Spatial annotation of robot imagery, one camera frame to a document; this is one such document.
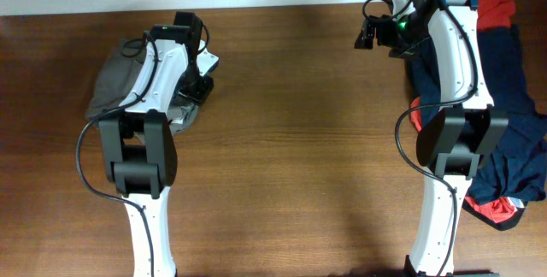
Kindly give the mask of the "grey shorts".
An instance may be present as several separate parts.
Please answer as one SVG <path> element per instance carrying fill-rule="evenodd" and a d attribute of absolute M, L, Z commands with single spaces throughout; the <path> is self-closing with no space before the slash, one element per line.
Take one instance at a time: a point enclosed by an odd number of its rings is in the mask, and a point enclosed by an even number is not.
<path fill-rule="evenodd" d="M 122 54 L 133 55 L 138 51 L 138 42 L 131 42 L 127 47 L 123 44 L 128 39 L 123 38 L 115 46 L 105 60 L 101 72 L 95 81 L 93 97 L 85 112 L 85 118 L 90 121 L 106 110 L 117 107 L 130 93 L 144 63 L 143 50 L 134 58 Z M 193 104 L 177 104 L 172 102 L 168 111 L 170 129 L 173 135 L 181 133 L 196 120 L 198 106 Z"/>

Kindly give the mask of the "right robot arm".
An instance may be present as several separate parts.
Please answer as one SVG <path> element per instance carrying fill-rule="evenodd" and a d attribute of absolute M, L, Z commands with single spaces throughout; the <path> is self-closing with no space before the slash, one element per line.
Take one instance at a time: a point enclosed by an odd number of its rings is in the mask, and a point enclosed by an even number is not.
<path fill-rule="evenodd" d="M 365 15 L 355 47 L 386 46 L 411 59 L 431 39 L 438 65 L 436 115 L 418 133 L 411 166 L 424 176 L 418 234 L 403 276 L 451 276 L 462 205 L 478 170 L 502 138 L 509 118 L 488 91 L 477 40 L 478 0 L 383 0 L 389 15 Z"/>

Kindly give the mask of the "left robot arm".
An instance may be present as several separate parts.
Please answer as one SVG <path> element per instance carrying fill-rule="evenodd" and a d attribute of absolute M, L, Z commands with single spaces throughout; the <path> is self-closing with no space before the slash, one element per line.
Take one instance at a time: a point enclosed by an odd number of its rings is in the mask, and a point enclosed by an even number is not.
<path fill-rule="evenodd" d="M 144 61 L 129 93 L 98 120 L 108 180 L 124 204 L 136 276 L 175 276 L 168 197 L 177 174 L 174 135 L 188 128 L 214 88 L 219 65 L 194 13 L 144 33 Z"/>

